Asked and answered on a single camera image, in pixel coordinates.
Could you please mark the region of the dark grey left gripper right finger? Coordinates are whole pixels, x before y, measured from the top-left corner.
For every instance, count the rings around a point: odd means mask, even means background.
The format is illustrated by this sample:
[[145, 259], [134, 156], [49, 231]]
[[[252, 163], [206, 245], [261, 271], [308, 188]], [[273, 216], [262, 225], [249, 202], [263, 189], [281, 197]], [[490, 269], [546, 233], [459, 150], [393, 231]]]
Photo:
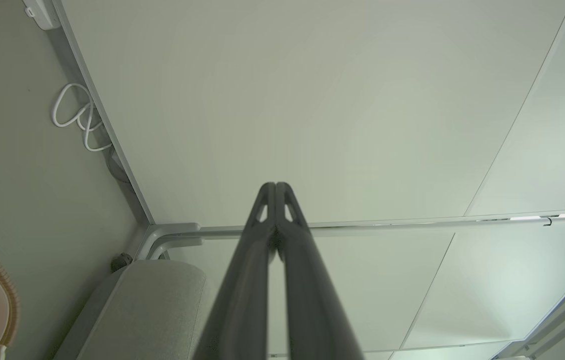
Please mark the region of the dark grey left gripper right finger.
[[276, 249], [284, 264], [289, 360], [364, 360], [292, 187], [276, 184]]

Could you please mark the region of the large white partition panel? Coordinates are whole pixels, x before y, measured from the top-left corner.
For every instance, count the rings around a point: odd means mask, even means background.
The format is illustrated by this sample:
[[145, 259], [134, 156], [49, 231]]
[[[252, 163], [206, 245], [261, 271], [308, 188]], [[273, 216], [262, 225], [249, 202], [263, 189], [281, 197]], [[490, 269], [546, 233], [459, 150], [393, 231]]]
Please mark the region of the large white partition panel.
[[565, 213], [565, 0], [55, 0], [152, 224]]

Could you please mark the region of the grey fabric seat cushion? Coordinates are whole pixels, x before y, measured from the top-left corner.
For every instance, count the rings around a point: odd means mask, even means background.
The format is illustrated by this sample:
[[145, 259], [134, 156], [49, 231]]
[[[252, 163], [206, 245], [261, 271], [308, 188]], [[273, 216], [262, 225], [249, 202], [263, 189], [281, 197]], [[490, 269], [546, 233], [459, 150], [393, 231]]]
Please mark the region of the grey fabric seat cushion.
[[193, 360], [212, 301], [198, 267], [139, 260], [93, 290], [52, 360]]

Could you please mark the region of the grey partition foot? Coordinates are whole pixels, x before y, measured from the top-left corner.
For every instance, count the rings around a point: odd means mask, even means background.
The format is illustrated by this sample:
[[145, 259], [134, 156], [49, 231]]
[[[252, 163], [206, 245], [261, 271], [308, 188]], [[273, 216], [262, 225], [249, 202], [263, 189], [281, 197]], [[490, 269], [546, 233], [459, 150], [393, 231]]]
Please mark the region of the grey partition foot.
[[176, 248], [202, 246], [204, 238], [200, 236], [161, 237], [150, 248], [147, 260], [170, 260], [169, 251]]
[[152, 245], [162, 237], [202, 237], [198, 223], [173, 223], [148, 226], [140, 245], [132, 259], [135, 261], [148, 260]]

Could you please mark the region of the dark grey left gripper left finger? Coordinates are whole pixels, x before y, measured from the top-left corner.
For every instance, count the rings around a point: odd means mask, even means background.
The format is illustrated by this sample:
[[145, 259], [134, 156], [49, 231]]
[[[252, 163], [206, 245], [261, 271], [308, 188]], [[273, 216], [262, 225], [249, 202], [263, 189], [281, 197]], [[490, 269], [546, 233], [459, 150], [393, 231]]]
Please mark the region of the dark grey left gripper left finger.
[[260, 187], [192, 360], [265, 360], [276, 185]]

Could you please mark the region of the small white power strip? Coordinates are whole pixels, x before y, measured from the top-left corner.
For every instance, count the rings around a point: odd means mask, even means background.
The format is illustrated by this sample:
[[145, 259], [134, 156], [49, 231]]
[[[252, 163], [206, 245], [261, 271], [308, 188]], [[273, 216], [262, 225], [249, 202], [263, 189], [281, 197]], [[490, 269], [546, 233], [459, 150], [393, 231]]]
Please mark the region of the small white power strip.
[[22, 0], [24, 12], [43, 31], [61, 27], [53, 0]]

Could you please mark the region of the black caster wheel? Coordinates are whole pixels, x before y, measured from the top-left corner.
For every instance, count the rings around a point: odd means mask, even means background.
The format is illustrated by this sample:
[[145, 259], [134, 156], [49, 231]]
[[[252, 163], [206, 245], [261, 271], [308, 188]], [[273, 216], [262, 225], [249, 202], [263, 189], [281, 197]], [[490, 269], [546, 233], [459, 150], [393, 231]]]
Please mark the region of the black caster wheel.
[[125, 268], [126, 266], [131, 265], [133, 262], [133, 258], [128, 253], [120, 253], [116, 255], [111, 262], [109, 263], [109, 268], [111, 273], [116, 273], [120, 271], [120, 269]]

